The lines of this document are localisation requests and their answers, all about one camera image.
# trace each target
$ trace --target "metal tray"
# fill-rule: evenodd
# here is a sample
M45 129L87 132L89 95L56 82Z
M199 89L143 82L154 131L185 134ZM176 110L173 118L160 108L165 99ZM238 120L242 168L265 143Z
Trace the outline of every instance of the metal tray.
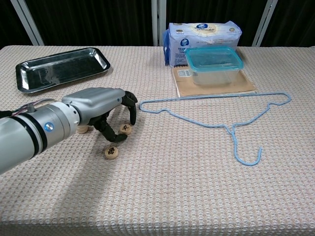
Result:
M18 90L32 93L105 72L110 63L97 48L33 59L15 67Z

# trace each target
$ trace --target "robotic arm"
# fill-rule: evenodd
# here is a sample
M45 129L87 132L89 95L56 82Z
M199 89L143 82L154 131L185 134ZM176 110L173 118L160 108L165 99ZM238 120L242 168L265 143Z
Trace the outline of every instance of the robotic arm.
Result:
M87 88L39 108L27 104L22 107L26 112L2 112L8 117L0 119L0 174L68 138L79 125L93 125L110 142L125 140L127 135L116 135L106 120L122 104L135 124L137 102L133 93L120 88Z

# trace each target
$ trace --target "black curtain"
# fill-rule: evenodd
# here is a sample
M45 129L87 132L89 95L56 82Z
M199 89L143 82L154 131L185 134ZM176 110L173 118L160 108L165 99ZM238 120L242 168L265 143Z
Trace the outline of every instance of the black curtain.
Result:
M261 46L315 46L315 0L278 0Z
M26 3L45 45L153 45L150 0Z
M225 23L233 21L242 30L239 46L251 46L265 0L168 0L166 28L171 23Z
M10 0L0 0L0 49L8 45L32 45Z

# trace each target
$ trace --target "table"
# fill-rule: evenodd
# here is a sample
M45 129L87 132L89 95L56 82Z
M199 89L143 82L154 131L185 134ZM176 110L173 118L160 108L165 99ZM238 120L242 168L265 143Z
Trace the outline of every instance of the table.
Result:
M98 47L107 74L34 94L16 88L23 61L83 47L8 46L0 51L1 109L88 87L132 91L139 101L176 97L161 47ZM240 47L244 73L258 92L286 91L292 101L236 129L241 165L224 129L138 110L114 160L95 129L75 134L0 176L0 235L315 234L315 48ZM252 118L283 96L157 103L207 123ZM128 110L109 123L118 131Z

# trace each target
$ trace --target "blue circular logo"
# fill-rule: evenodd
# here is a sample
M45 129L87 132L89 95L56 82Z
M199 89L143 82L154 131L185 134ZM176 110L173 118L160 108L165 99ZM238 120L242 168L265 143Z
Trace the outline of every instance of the blue circular logo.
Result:
M54 124L52 124L51 122L47 122L45 125L44 125L44 129L47 131L47 132L51 132L54 130Z
M189 45L189 41L188 39L184 38L182 41L181 41L181 46L187 46Z
M197 27L198 29L205 29L205 28L208 27L208 25L207 25L207 24L199 24L199 25L197 25L196 27Z

